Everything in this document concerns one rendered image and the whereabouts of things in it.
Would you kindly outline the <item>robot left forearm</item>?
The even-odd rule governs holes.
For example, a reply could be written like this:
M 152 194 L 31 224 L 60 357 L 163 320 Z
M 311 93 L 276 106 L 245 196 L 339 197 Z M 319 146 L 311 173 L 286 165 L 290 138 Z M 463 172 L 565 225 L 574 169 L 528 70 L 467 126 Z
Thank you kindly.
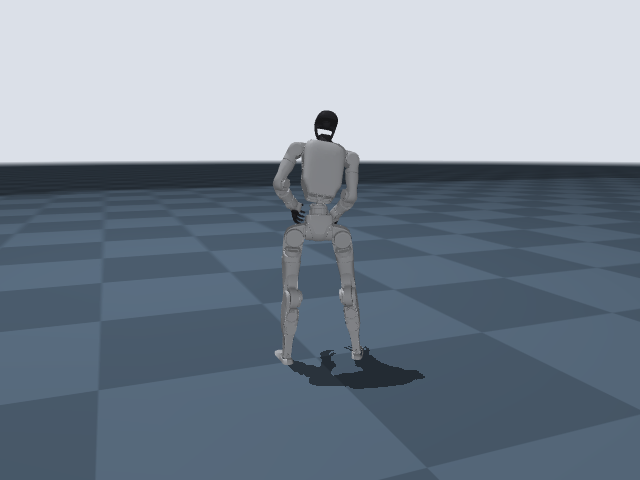
M 274 189 L 275 190 L 275 189 Z M 283 200 L 287 209 L 301 211 L 302 204 L 293 196 L 290 188 L 287 191 L 275 190 L 276 195 Z

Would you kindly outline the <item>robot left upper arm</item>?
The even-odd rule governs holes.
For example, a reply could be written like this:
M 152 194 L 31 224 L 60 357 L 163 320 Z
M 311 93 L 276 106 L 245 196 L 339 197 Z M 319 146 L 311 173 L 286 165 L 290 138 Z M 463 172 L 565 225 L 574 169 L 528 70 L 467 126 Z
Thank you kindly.
M 278 172 L 273 181 L 275 190 L 287 191 L 290 187 L 290 180 L 287 176 L 293 170 L 296 160 L 302 157 L 306 143 L 293 142 L 287 149 L 283 160 L 280 163 Z

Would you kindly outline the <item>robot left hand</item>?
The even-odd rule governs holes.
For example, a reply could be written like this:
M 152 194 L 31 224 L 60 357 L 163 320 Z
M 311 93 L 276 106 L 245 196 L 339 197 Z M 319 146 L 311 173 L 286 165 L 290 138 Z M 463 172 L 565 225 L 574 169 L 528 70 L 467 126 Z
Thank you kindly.
M 302 204 L 302 203 L 301 203 L 301 204 Z M 302 206 L 303 206 L 303 204 L 302 204 Z M 304 218 L 304 216 L 303 216 L 303 215 L 300 215 L 299 213 L 300 213 L 300 212 L 301 212 L 301 213 L 305 213 L 305 211 L 302 211 L 302 210 L 301 210 L 299 213 L 298 213 L 298 211 L 297 211 L 297 210 L 290 210 L 290 211 L 292 212 L 292 218 L 293 218 L 293 221 L 294 221 L 295 223 L 297 223 L 297 224 L 300 224 L 300 222 L 298 222 L 297 220 L 299 220 L 299 221 L 303 221 L 303 219 L 300 219 L 300 218 L 298 218 L 297 216 Z M 297 220 L 296 220 L 296 219 L 297 219 Z

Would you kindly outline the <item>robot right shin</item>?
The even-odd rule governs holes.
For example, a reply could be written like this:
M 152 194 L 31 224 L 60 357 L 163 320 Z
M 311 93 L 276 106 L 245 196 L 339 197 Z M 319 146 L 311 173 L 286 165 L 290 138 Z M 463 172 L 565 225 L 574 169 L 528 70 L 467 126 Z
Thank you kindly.
M 359 304 L 357 298 L 356 288 L 352 288 L 352 301 L 353 305 L 346 306 L 344 304 L 344 316 L 347 329 L 350 334 L 352 350 L 353 354 L 356 354 L 355 351 L 358 351 L 358 354 L 361 354 L 360 349 L 360 340 L 359 340 L 359 329 L 360 329 L 360 313 L 359 313 Z

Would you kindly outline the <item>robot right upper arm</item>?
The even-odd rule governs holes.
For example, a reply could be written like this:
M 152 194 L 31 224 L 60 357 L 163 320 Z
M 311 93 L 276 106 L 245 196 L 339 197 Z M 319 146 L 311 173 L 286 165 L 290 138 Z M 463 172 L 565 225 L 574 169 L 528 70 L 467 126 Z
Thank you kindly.
M 355 203 L 357 200 L 357 186 L 359 177 L 359 163 L 360 159 L 357 153 L 352 151 L 346 151 L 345 157 L 345 181 L 346 189 L 341 192 L 341 200 L 347 203 Z

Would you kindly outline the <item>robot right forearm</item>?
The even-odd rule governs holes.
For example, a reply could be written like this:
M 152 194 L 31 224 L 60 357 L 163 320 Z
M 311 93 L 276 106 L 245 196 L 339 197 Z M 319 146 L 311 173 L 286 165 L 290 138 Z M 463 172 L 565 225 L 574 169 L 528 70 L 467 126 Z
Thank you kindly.
M 339 221 L 339 218 L 344 214 L 344 212 L 348 211 L 349 209 L 351 209 L 353 205 L 354 205 L 354 203 L 343 202 L 340 199 L 338 201 L 338 203 L 329 212 L 329 215 L 333 216 L 333 223 Z

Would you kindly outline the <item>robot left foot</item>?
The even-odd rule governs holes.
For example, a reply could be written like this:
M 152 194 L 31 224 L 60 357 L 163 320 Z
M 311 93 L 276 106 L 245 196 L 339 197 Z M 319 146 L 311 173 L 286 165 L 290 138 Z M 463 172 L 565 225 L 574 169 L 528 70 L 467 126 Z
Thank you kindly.
M 284 365 L 292 365 L 294 363 L 292 357 L 289 358 L 288 354 L 286 355 L 286 359 L 282 358 L 282 350 L 276 350 L 274 354 Z

